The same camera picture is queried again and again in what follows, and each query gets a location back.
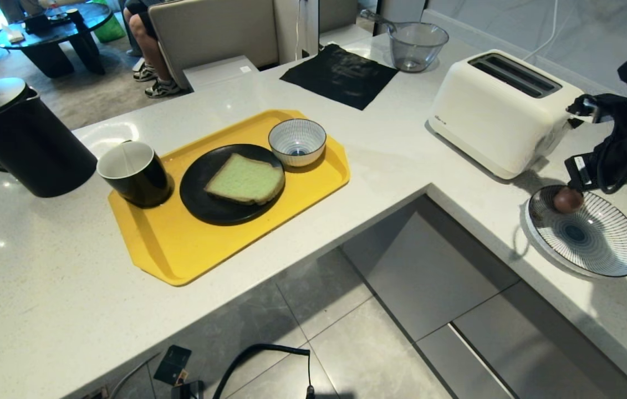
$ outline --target white toaster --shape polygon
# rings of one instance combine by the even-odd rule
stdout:
[[[458,61],[432,104],[429,124],[501,179],[551,152],[582,91],[500,50]]]

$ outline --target brown ball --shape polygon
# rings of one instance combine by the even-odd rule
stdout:
[[[567,186],[559,189],[552,199],[552,204],[557,212],[571,214],[579,211],[584,204],[584,195],[581,192]]]

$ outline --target person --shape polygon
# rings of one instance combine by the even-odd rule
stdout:
[[[126,9],[126,0],[119,0],[119,8],[121,10]],[[126,25],[126,35],[129,36],[129,44],[131,45],[131,48],[126,51],[126,55],[140,58],[143,56],[143,53],[141,53],[141,48],[139,48],[138,43],[136,43],[136,38],[131,34],[131,28],[129,28],[129,23],[126,21],[126,16],[124,16],[124,22]]]
[[[124,20],[129,25],[131,33],[143,52],[145,62],[141,69],[134,73],[136,81],[156,80],[150,88],[145,90],[146,96],[152,99],[164,98],[181,91],[173,80],[168,65],[158,46],[158,36],[148,16],[148,7],[158,0],[126,0]]]

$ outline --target toast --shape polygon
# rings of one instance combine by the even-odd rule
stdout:
[[[283,189],[283,169],[232,154],[205,186],[207,194],[242,205],[264,205]]]

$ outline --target gray cabinet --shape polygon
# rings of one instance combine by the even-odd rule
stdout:
[[[414,341],[518,281],[426,196],[342,249]]]
[[[458,399],[513,397],[452,326],[425,336],[417,346]]]
[[[525,282],[453,326],[518,397],[627,398],[627,376]]]

